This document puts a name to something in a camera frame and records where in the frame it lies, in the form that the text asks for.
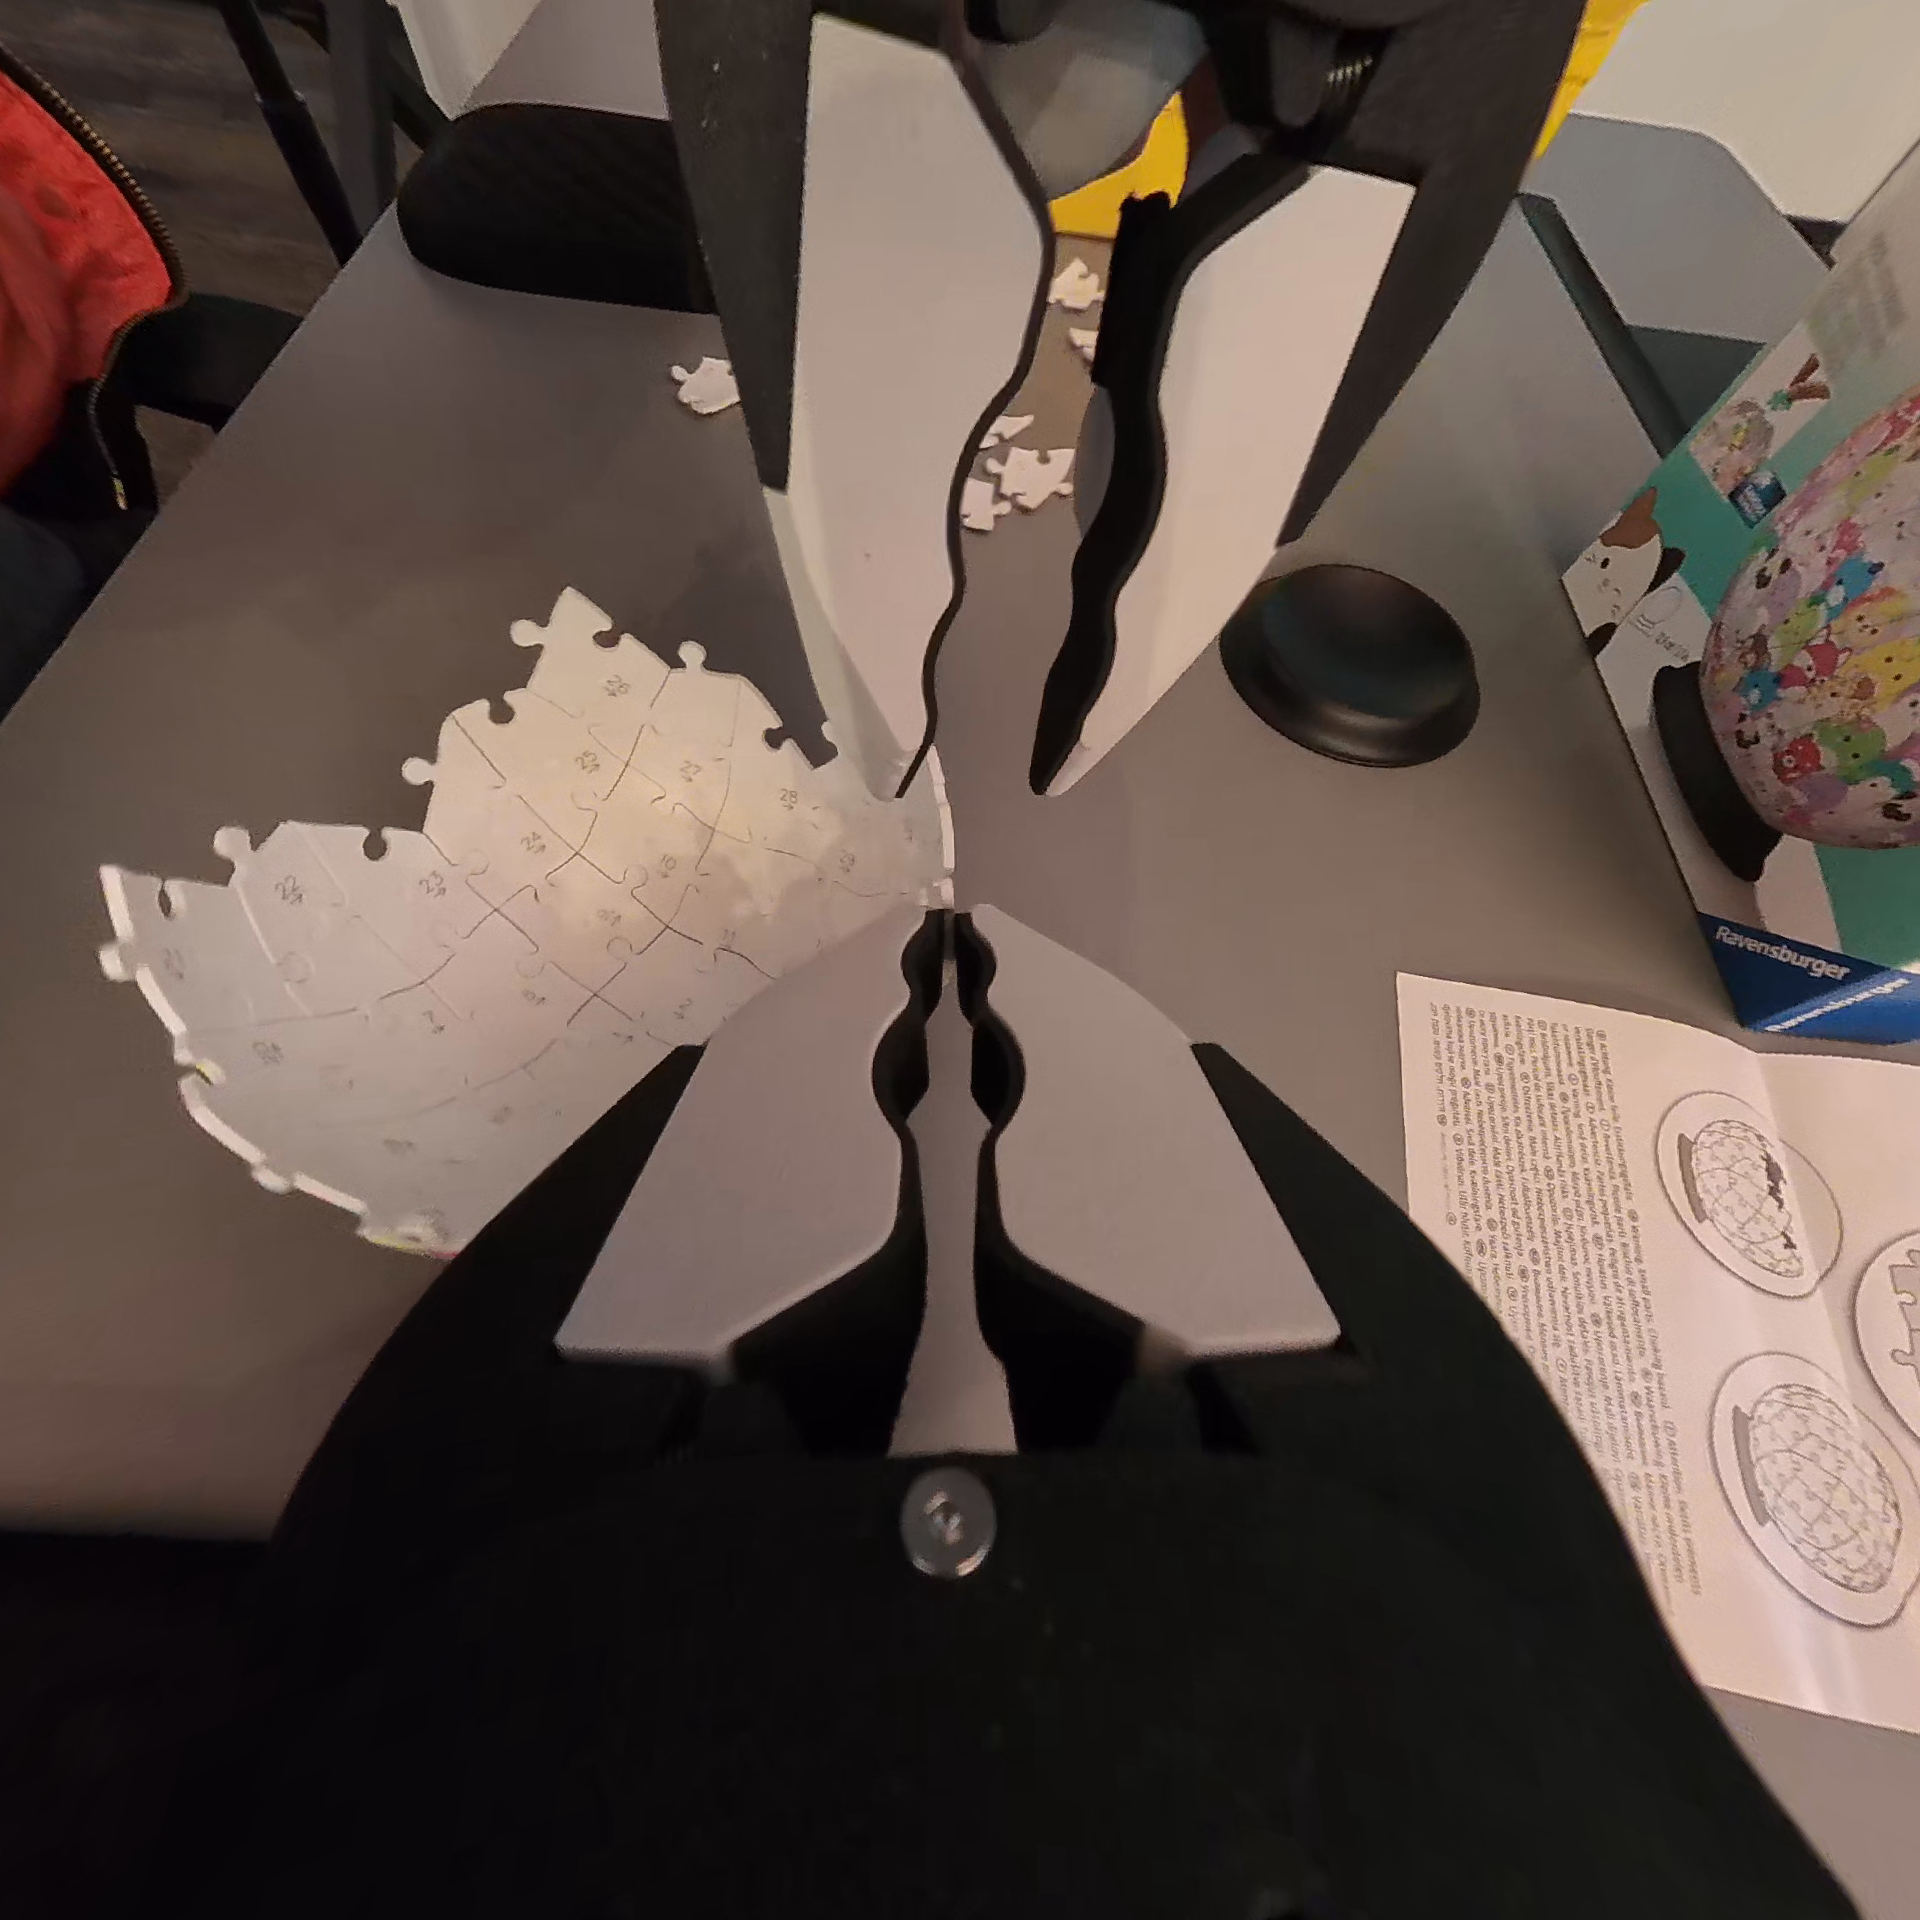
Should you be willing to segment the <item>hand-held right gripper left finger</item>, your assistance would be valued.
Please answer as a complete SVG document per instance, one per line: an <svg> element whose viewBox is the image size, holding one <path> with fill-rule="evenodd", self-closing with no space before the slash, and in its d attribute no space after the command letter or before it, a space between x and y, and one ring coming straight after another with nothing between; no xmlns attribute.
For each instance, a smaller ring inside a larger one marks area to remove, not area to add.
<svg viewBox="0 0 1920 1920"><path fill-rule="evenodd" d="M889 909L714 1029L565 1358L762 1390L807 1450L892 1446L927 1310L908 1118L947 928L947 909Z"/></svg>

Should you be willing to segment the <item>person's dark blue shirt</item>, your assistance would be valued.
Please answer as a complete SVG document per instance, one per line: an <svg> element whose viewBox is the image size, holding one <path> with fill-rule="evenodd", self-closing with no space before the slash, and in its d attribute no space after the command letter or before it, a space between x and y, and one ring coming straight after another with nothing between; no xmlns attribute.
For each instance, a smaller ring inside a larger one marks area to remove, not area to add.
<svg viewBox="0 0 1920 1920"><path fill-rule="evenodd" d="M90 606L86 563L58 528L5 509L5 716Z"/></svg>

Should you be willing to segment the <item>black round ball stand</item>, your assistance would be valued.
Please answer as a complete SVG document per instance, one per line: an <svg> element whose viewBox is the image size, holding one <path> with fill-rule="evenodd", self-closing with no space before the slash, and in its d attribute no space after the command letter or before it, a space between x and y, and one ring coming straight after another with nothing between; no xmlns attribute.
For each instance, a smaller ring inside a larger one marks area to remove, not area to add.
<svg viewBox="0 0 1920 1920"><path fill-rule="evenodd" d="M1238 698L1312 756L1409 769L1481 718L1475 657L1422 589L1360 563L1263 583L1220 634Z"/></svg>

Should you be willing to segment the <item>pile of white puzzle pieces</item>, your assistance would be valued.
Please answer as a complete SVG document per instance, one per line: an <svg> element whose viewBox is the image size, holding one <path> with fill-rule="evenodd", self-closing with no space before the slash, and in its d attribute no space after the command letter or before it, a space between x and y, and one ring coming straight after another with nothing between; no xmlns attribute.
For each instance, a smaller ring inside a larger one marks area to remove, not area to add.
<svg viewBox="0 0 1920 1920"><path fill-rule="evenodd" d="M969 537L990 537L1013 515L1040 515L1055 500L1074 497L1102 293L1108 251L1070 238L1057 239L1035 359L1017 396L982 432L961 488L957 525Z"/></svg>

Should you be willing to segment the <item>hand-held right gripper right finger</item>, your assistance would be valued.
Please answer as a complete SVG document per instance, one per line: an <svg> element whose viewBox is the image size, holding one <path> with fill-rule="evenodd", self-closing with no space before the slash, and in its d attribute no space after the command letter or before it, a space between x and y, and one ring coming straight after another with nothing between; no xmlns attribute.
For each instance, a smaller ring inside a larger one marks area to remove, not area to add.
<svg viewBox="0 0 1920 1920"><path fill-rule="evenodd" d="M954 917L954 982L987 1118L974 1297L1017 1450L1092 1450L1139 1378L1339 1342L1161 1009L994 907Z"/></svg>

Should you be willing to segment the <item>yellow plastic bin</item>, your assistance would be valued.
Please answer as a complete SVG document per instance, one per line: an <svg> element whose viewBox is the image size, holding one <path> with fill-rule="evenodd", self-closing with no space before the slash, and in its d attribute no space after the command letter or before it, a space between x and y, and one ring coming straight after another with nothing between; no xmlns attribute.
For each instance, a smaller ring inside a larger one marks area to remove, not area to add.
<svg viewBox="0 0 1920 1920"><path fill-rule="evenodd" d="M1567 69L1550 98L1533 156L1547 156L1584 85L1597 83L1629 21L1644 4L1584 4ZM1191 151L1227 127L1213 72L1191 78L1175 106L1164 106L1142 140L1108 177L1049 204L1055 231L1080 239L1112 239L1128 197L1178 197L1191 172Z"/></svg>

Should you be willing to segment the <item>white instruction leaflet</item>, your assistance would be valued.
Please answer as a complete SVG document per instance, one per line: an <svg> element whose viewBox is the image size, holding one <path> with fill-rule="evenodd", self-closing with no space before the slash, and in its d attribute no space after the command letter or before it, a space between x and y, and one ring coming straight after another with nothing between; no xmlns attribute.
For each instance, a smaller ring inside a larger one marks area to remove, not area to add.
<svg viewBox="0 0 1920 1920"><path fill-rule="evenodd" d="M1917 1734L1917 1069L1398 972L1406 1209L1715 1692Z"/></svg>

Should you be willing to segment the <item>colourful puzzle box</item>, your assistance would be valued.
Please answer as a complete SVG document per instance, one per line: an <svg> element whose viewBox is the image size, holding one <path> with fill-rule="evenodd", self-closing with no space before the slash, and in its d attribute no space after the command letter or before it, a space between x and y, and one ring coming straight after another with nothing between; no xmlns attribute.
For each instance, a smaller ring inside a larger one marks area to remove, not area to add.
<svg viewBox="0 0 1920 1920"><path fill-rule="evenodd" d="M1917 1043L1917 172L1564 572L1743 1029Z"/></svg>

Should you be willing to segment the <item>black jacket with orange lining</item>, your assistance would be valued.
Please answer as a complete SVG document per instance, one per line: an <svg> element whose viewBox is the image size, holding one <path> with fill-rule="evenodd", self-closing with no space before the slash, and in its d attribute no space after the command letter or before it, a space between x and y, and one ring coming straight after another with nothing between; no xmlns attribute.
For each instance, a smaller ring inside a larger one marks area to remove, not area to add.
<svg viewBox="0 0 1920 1920"><path fill-rule="evenodd" d="M156 204L46 78L5 55L5 506L53 521L156 509L120 362L181 311Z"/></svg>

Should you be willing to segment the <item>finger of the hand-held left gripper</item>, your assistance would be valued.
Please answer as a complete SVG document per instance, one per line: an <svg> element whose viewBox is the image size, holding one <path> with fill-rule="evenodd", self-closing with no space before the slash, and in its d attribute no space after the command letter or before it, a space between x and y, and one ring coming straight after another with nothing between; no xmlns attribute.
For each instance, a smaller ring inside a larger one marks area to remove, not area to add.
<svg viewBox="0 0 1920 1920"><path fill-rule="evenodd" d="M1035 352L1048 213L967 4L822 12L807 43L793 408L765 490L836 749L895 801L936 732L961 493Z"/></svg>
<svg viewBox="0 0 1920 1920"><path fill-rule="evenodd" d="M1272 561L1415 190L1227 163L1119 227L1098 323L1102 490L1070 563L1029 784L1069 792Z"/></svg>

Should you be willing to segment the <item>half built puzzle ball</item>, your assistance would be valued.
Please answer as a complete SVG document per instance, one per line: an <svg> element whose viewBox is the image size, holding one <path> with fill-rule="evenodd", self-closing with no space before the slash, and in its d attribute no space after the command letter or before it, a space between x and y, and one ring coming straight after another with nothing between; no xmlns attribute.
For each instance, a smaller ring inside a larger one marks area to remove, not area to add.
<svg viewBox="0 0 1920 1920"><path fill-rule="evenodd" d="M677 1046L900 907L950 902L936 756L878 801L699 643L565 589L529 680L443 716L418 828L281 823L223 881L102 868L100 966L174 1043L186 1118L272 1195L461 1251Z"/></svg>

